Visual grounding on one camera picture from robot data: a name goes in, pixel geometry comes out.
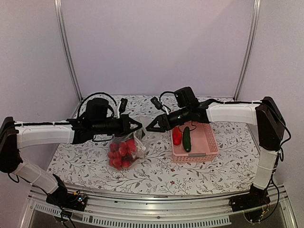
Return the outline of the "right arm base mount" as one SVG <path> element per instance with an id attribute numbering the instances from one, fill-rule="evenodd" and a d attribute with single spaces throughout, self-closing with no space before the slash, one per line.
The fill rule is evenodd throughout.
<path id="1" fill-rule="evenodd" d="M 233 212 L 243 211 L 245 219 L 250 223 L 260 222 L 269 209 L 270 198 L 267 190 L 253 185 L 249 193 L 229 198 L 229 206 Z"/>

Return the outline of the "green fake cucumber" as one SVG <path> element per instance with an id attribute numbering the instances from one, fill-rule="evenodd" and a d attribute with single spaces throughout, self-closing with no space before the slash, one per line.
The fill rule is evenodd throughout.
<path id="1" fill-rule="evenodd" d="M 190 128 L 187 126 L 183 130 L 182 134 L 182 145 L 185 152 L 191 151 L 191 138 L 190 138 Z"/>

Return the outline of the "red orange fake pepper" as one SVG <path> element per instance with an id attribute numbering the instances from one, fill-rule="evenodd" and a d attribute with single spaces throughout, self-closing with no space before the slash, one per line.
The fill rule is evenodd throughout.
<path id="1" fill-rule="evenodd" d="M 176 146 L 181 144 L 182 132 L 179 130 L 178 127 L 174 127 L 174 129 L 172 130 L 172 141 L 173 141 L 173 144 Z"/>

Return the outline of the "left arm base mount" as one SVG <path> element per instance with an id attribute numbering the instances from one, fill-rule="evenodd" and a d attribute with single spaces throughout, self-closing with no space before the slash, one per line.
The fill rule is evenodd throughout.
<path id="1" fill-rule="evenodd" d="M 81 193 L 79 190 L 74 193 L 69 193 L 66 190 L 56 190 L 48 194 L 46 202 L 59 208 L 85 211 L 87 200 L 87 194 Z"/>

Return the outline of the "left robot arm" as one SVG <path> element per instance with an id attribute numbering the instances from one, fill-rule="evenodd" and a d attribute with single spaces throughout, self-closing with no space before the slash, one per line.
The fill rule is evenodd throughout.
<path id="1" fill-rule="evenodd" d="M 0 128 L 0 171 L 13 173 L 42 189 L 60 206 L 67 206 L 71 197 L 62 180 L 22 159 L 20 149 L 44 144 L 83 144 L 97 135 L 129 135 L 141 129 L 142 124 L 124 114 L 127 102 L 121 99 L 115 110 L 108 99 L 98 98 L 94 93 L 81 102 L 85 105 L 84 112 L 78 110 L 76 118 L 65 121 L 25 123 L 6 117 Z"/>

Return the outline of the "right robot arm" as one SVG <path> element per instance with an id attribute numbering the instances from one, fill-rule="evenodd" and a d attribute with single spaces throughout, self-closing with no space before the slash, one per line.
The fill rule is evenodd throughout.
<path id="1" fill-rule="evenodd" d="M 234 209 L 268 204 L 270 198 L 267 188 L 273 182 L 278 162 L 284 160 L 284 133 L 290 133 L 274 100 L 266 96 L 252 102 L 225 103 L 215 99 L 200 102 L 189 86 L 174 91 L 173 95 L 179 110 L 157 116 L 146 130 L 164 133 L 188 121 L 202 124 L 236 122 L 257 126 L 260 156 L 256 177 L 249 193 L 231 197 L 229 204 Z"/>

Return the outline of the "clear zip top bag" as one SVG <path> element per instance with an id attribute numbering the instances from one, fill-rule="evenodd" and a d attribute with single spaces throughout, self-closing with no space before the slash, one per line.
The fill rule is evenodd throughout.
<path id="1" fill-rule="evenodd" d="M 150 146 L 159 140 L 156 133 L 145 129 L 152 120 L 148 117 L 137 117 L 142 128 L 126 136 L 114 137 L 109 144 L 108 164 L 116 170 L 125 170 L 144 160 Z"/>

